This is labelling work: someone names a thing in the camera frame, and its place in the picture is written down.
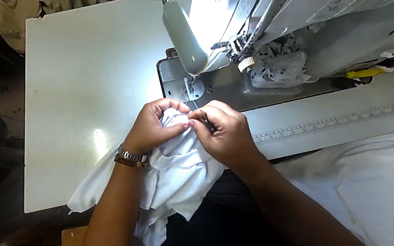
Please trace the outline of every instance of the metal watch band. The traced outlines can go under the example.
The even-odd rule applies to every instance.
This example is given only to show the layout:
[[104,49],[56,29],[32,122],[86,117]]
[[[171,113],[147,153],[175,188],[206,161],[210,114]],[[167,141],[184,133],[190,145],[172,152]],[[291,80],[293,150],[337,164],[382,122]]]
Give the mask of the metal watch band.
[[118,153],[115,155],[115,162],[133,167],[145,167],[147,165],[147,155],[133,154],[123,149],[123,144],[118,148]]

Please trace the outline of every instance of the forearm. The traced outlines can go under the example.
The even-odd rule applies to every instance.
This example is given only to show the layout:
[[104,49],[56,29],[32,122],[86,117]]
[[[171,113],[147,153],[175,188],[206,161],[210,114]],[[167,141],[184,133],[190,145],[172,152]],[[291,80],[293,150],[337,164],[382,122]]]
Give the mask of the forearm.
[[290,245],[363,245],[321,205],[260,156],[233,170],[249,187],[269,225]]
[[143,182],[143,169],[115,164],[89,223],[85,246],[131,244]]

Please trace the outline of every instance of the garment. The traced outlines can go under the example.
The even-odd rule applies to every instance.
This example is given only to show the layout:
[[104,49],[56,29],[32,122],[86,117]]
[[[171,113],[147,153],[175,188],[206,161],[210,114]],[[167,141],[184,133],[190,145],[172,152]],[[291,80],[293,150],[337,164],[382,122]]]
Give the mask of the garment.
[[[170,108],[159,121],[168,127],[188,122],[188,117]],[[98,203],[112,174],[116,152],[117,148],[109,151],[77,187],[68,202],[71,212],[83,212]],[[224,165],[205,152],[191,128],[154,149],[149,163],[135,236],[146,246],[159,246],[166,240],[168,216],[179,213],[189,221],[222,175]]]
[[274,165],[368,246],[394,246],[394,133]]
[[25,20],[80,8],[107,0],[2,0],[0,1],[0,34],[10,47],[25,53]]

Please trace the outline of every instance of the wrist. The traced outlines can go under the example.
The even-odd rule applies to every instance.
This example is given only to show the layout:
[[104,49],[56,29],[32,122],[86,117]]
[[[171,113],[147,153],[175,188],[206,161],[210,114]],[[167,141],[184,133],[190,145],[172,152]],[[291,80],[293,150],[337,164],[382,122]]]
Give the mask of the wrist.
[[270,162],[261,153],[246,161],[239,161],[229,167],[247,186],[249,183],[258,182],[261,177],[271,179],[272,171],[276,171]]

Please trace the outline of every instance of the white fabric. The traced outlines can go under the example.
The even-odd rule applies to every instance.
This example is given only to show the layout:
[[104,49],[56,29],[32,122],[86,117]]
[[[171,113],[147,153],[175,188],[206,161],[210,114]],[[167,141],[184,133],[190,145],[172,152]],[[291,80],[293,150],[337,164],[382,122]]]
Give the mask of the white fabric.
[[394,133],[275,165],[368,246],[394,246]]
[[[169,108],[160,122],[168,127],[188,122],[188,117]],[[109,151],[77,187],[68,202],[70,213],[98,203],[112,175],[117,149]],[[205,152],[191,128],[153,150],[149,163],[135,236],[146,246],[159,246],[166,240],[168,216],[179,213],[189,221],[222,175],[224,165]]]

